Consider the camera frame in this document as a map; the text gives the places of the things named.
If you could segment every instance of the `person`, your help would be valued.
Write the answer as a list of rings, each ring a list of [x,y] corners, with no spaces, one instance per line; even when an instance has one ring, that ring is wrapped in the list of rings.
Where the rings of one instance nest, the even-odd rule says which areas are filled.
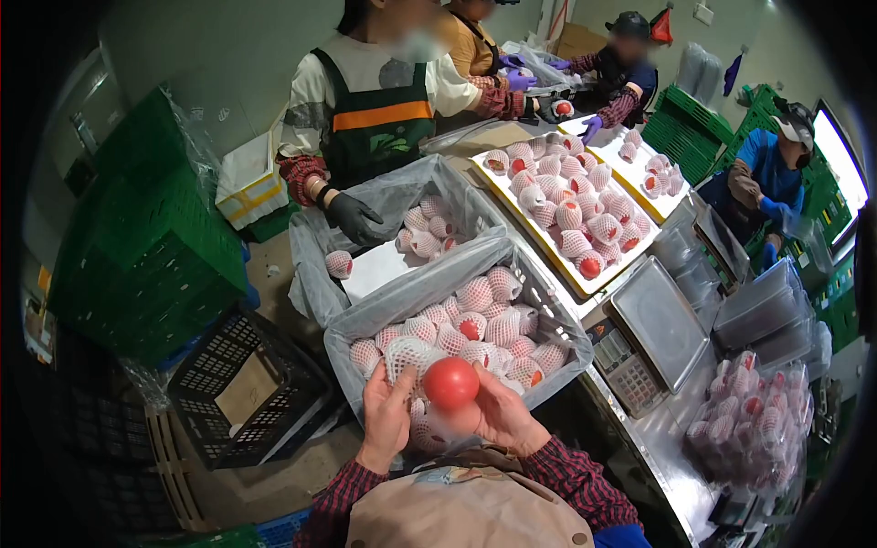
[[[490,35],[481,21],[489,18],[497,4],[517,4],[517,0],[451,0],[445,8],[453,15],[446,28],[446,39],[452,44],[451,60],[460,76],[478,88],[526,91],[536,85],[536,78],[519,72],[524,58],[506,54]],[[506,76],[499,71],[507,68]]]
[[[338,33],[305,55],[293,77],[275,157],[280,175],[295,201],[318,207],[359,246],[384,241],[367,219],[383,220],[342,190],[419,158],[435,110],[564,119],[550,98],[478,89],[460,77],[435,39],[443,14],[451,17],[433,0],[346,0]]]
[[[443,418],[493,446],[391,480],[390,463],[409,438],[417,372],[408,366],[391,387],[381,361],[362,394],[362,447],[315,498],[293,545],[649,546],[636,509],[603,478],[602,466],[549,434],[481,364],[473,367],[475,401]]]
[[[574,100],[580,114],[596,113],[586,124],[581,139],[585,145],[601,128],[642,124],[643,110],[658,87],[658,72],[648,60],[649,48],[657,45],[650,23],[635,11],[625,11],[606,28],[609,41],[600,51],[549,62],[558,70],[571,69],[579,75],[596,71],[596,88],[576,94]]]
[[[713,175],[697,192],[716,210],[741,244],[766,221],[762,268],[777,260],[782,247],[783,219],[801,213],[804,185],[801,169],[813,153],[813,114],[800,103],[774,101],[780,110],[778,133],[752,130],[730,168]]]

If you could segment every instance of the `cap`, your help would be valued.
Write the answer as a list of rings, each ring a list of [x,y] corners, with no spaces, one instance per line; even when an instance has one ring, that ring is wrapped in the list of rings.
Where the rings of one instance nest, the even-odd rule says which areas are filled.
[[[810,109],[800,103],[774,102],[780,109],[779,116],[771,116],[780,125],[780,131],[786,139],[803,143],[808,151],[813,150],[813,114]]]
[[[615,20],[615,23],[607,23],[606,29],[618,36],[629,36],[648,40],[652,35],[652,27],[649,22],[636,11],[624,11]]]

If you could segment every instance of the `hand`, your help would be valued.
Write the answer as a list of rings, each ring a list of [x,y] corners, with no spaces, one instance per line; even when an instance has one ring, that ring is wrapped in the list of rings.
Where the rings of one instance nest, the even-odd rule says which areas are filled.
[[[792,209],[783,202],[775,202],[767,196],[762,196],[759,201],[759,210],[772,218],[775,223],[782,223],[783,215],[791,216]]]
[[[549,67],[554,67],[558,70],[567,70],[573,66],[573,63],[568,60],[550,60],[546,63]]]
[[[526,91],[538,82],[535,76],[524,76],[517,70],[510,70],[506,79],[509,80],[509,91]]]
[[[391,387],[387,380],[387,366],[381,358],[362,391],[366,436],[356,455],[356,462],[374,473],[389,472],[393,458],[408,444],[411,428],[411,401],[408,396],[416,380],[417,369],[406,366]]]
[[[597,130],[602,128],[602,118],[599,116],[594,116],[588,122],[586,122],[588,129],[585,131],[585,134],[581,136],[581,143],[584,146],[587,146],[588,143],[591,142],[591,139],[597,134]]]
[[[360,247],[379,246],[384,243],[384,238],[373,231],[366,223],[365,217],[383,224],[380,215],[372,211],[366,204],[356,198],[340,192],[332,198],[325,209],[326,221],[329,226],[338,226],[350,241]]]
[[[561,122],[566,122],[571,116],[567,114],[554,114],[554,104],[559,103],[560,101],[564,101],[564,99],[554,99],[552,97],[539,97],[538,105],[539,108],[536,109],[536,114],[549,124],[560,124]]]
[[[525,66],[524,57],[517,53],[511,55],[500,55],[499,62],[506,68],[521,68]]]
[[[551,434],[524,405],[521,396],[506,388],[480,363],[473,363],[481,388],[475,401],[444,419],[461,435],[474,433],[492,444],[509,447],[519,457],[542,449]]]

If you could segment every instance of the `floor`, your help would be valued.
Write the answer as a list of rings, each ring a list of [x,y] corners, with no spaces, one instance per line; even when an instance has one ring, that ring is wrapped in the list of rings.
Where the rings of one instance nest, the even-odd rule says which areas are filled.
[[[250,283],[259,291],[262,316],[313,348],[322,346],[319,326],[298,314],[287,297],[294,268],[289,235],[278,234],[264,244],[251,244],[246,265]],[[268,268],[280,273],[269,276]],[[307,508],[341,466],[360,448],[362,429],[348,423],[311,440],[289,460],[263,466],[209,472],[201,464],[182,427],[175,424],[180,451],[193,468],[189,482],[204,515],[219,529],[263,523]]]

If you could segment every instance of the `yellow-edged tray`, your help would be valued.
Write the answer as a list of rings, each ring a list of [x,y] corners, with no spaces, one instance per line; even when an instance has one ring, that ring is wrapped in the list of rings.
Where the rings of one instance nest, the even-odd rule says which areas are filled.
[[[650,220],[649,225],[652,227],[652,230],[649,232],[648,236],[640,240],[639,244],[629,252],[623,253],[621,260],[618,261],[617,264],[606,268],[593,280],[586,280],[571,260],[558,253],[557,246],[554,244],[554,239],[551,234],[536,224],[533,217],[517,205],[517,198],[510,190],[511,179],[505,175],[496,175],[484,167],[484,159],[487,154],[488,153],[481,153],[470,158],[475,164],[475,172],[484,179],[488,184],[488,188],[499,197],[506,209],[517,217],[524,228],[531,236],[533,236],[533,239],[536,240],[538,246],[542,248],[542,251],[545,252],[545,255],[552,264],[554,264],[557,272],[563,276],[580,298],[588,298],[590,295],[597,293],[604,285],[612,281],[617,275],[621,274],[628,265],[630,265],[648,246],[652,244],[655,236],[657,236],[660,231],[658,226]],[[610,186],[619,193],[624,192],[624,189],[616,181],[611,181]],[[637,207],[637,209],[637,213],[643,213],[639,207]]]
[[[561,133],[579,135],[584,133],[584,122],[591,117],[576,118],[558,126]],[[676,196],[663,195],[652,199],[645,194],[642,188],[645,180],[645,164],[657,152],[648,143],[643,144],[637,150],[637,157],[633,163],[627,163],[618,156],[618,150],[624,143],[624,136],[629,130],[618,125],[610,130],[600,130],[588,145],[588,152],[592,153],[600,162],[606,162],[612,167],[612,177],[621,184],[631,197],[636,200],[649,217],[657,224],[664,224],[670,214],[679,206],[682,198],[688,193],[691,185],[688,181],[682,185],[682,190]]]

